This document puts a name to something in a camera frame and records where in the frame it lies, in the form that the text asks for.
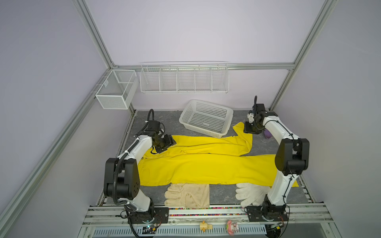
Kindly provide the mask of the yellow trousers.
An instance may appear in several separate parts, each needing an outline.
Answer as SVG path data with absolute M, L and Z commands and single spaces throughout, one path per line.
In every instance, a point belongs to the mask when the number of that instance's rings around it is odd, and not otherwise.
M 235 136 L 224 138 L 175 135 L 176 144 L 167 151 L 152 154 L 148 150 L 138 163 L 141 185 L 247 182 L 272 186 L 278 172 L 275 155 L 248 155 L 252 134 L 244 133 L 243 123 L 233 126 L 233 130 Z

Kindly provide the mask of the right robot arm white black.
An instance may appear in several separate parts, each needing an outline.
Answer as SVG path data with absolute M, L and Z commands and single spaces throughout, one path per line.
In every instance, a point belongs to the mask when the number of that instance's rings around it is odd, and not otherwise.
M 265 221 L 287 218 L 287 196 L 296 179 L 309 165 L 310 143 L 291 132 L 274 112 L 252 109 L 248 113 L 244 132 L 259 134 L 268 130 L 278 142 L 275 156 L 277 174 L 273 186 L 261 206 L 250 206 Z

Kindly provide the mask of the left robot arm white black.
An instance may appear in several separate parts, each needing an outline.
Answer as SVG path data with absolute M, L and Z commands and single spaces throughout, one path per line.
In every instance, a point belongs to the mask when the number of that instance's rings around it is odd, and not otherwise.
M 156 155 L 174 145 L 171 135 L 142 134 L 121 155 L 106 161 L 103 193 L 115 205 L 123 206 L 128 218 L 143 223 L 155 220 L 154 203 L 140 190 L 138 164 L 149 149 L 154 149 Z

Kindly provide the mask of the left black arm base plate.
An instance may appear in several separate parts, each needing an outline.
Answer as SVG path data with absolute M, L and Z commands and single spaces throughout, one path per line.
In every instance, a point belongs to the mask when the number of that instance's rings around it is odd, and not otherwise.
M 133 224 L 167 224 L 169 219 L 168 207 L 154 207 L 147 212 L 130 212 L 130 221 Z

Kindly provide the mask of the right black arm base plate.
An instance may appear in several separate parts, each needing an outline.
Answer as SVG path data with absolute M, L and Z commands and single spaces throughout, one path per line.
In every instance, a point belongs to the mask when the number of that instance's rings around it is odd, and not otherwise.
M 248 206 L 244 208 L 250 222 L 287 222 L 286 206 Z

